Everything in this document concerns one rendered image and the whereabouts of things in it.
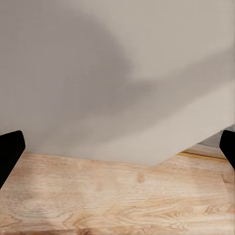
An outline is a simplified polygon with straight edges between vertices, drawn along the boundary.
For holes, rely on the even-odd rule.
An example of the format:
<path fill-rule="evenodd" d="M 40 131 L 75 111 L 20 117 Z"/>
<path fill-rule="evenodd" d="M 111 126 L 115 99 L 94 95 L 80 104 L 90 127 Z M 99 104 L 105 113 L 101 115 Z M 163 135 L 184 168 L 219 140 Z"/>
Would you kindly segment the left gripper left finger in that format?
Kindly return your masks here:
<path fill-rule="evenodd" d="M 22 131 L 0 136 L 0 189 L 25 150 Z"/>

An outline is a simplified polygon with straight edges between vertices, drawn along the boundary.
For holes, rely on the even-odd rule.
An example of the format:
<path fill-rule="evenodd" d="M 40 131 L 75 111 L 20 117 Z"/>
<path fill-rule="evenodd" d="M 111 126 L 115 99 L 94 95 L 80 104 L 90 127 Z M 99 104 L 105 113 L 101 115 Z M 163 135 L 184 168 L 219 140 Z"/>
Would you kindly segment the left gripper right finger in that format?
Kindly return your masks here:
<path fill-rule="evenodd" d="M 219 147 L 235 170 L 235 132 L 224 130 Z"/>

